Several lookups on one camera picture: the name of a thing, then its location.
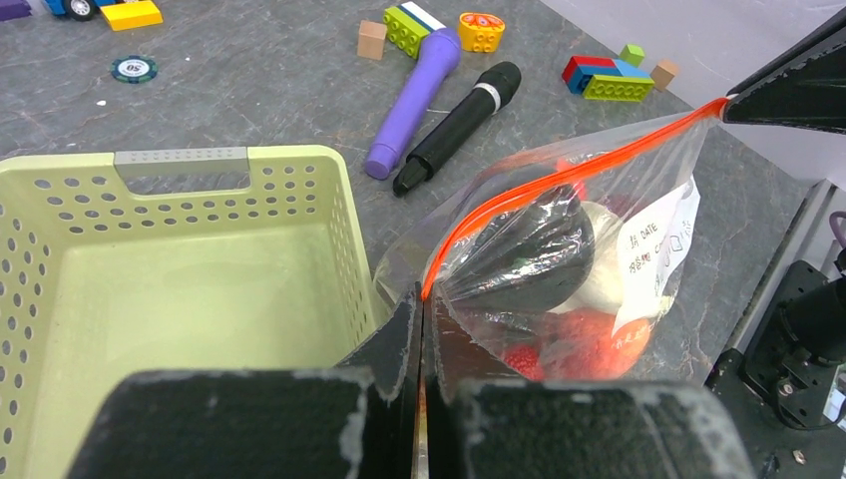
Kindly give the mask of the dark purple toy mangosteen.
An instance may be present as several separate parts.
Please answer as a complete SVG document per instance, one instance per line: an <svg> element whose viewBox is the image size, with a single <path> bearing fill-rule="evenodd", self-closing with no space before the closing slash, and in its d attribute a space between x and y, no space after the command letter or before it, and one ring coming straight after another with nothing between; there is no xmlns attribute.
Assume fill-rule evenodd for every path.
<svg viewBox="0 0 846 479"><path fill-rule="evenodd" d="M544 312L570 298L594 263L595 234L576 190L550 189L491 220L442 287L458 307Z"/></svg>

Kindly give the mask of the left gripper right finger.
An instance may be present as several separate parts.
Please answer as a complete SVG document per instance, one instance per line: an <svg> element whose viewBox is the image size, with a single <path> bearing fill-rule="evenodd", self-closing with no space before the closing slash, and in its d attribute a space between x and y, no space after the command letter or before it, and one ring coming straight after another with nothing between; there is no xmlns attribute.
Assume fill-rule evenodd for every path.
<svg viewBox="0 0 846 479"><path fill-rule="evenodd" d="M473 448L490 419L479 393L496 379L519 374L483 347L457 321L448 300L423 303L422 404L431 478L476 478Z"/></svg>

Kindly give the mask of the white toy mushroom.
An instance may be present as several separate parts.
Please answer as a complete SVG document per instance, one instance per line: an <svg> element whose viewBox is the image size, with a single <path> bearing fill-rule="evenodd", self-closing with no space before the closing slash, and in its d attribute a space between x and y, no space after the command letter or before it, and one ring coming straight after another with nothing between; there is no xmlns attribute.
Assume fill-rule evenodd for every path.
<svg viewBox="0 0 846 479"><path fill-rule="evenodd" d="M565 313L580 307L616 315L623 304L624 287L620 273L617 242L623 221L608 208L583 202L595 234L595 257L585 282L566 301L551 309Z"/></svg>

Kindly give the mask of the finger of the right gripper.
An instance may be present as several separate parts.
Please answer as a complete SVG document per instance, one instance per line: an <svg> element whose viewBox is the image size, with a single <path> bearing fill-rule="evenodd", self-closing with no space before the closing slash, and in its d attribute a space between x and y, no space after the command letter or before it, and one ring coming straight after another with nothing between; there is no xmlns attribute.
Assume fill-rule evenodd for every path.
<svg viewBox="0 0 846 479"><path fill-rule="evenodd" d="M845 133L845 11L732 88L722 118Z"/></svg>

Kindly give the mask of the red toy apple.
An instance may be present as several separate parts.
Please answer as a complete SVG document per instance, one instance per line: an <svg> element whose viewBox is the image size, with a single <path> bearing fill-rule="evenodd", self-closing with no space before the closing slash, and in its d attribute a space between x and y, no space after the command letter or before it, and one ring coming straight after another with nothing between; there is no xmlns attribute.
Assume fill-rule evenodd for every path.
<svg viewBox="0 0 846 479"><path fill-rule="evenodd" d="M546 315L541 365L549 379L606 380L628 372L647 346L646 318L614 329L616 317L592 308Z"/></svg>

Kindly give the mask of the light green plastic basket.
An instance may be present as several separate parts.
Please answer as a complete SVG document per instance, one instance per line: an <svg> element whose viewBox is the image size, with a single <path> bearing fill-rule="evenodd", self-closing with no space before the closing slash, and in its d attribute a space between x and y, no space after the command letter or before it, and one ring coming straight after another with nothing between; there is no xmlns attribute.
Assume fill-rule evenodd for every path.
<svg viewBox="0 0 846 479"><path fill-rule="evenodd" d="M383 322L324 146L1 164L1 474L67 472L132 373L325 367Z"/></svg>

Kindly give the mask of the clear orange zip top bag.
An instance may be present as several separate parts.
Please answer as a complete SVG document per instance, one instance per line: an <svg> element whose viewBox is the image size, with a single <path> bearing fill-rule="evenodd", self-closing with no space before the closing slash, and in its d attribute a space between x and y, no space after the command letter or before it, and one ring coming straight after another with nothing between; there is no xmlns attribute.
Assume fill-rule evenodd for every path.
<svg viewBox="0 0 846 479"><path fill-rule="evenodd" d="M524 376L616 379L673 306L701 200L693 170L726 100L547 144L479 173L383 255Z"/></svg>

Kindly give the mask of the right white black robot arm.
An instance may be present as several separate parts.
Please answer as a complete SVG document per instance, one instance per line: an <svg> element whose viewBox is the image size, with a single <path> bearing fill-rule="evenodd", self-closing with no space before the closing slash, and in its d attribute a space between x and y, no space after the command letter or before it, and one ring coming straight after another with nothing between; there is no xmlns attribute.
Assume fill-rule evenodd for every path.
<svg viewBox="0 0 846 479"><path fill-rule="evenodd" d="M839 11L729 91L729 124L845 132L845 13ZM773 299L747 350L741 375L788 428L836 426L821 413L831 376L845 362L845 252L839 276Z"/></svg>

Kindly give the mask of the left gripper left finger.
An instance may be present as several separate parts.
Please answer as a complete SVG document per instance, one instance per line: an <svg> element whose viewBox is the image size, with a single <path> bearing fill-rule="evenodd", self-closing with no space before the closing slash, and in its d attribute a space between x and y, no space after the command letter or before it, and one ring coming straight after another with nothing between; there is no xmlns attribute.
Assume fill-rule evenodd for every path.
<svg viewBox="0 0 846 479"><path fill-rule="evenodd" d="M391 316L337 363L366 368L372 377L356 478L411 478L416 460L423 301L416 283Z"/></svg>

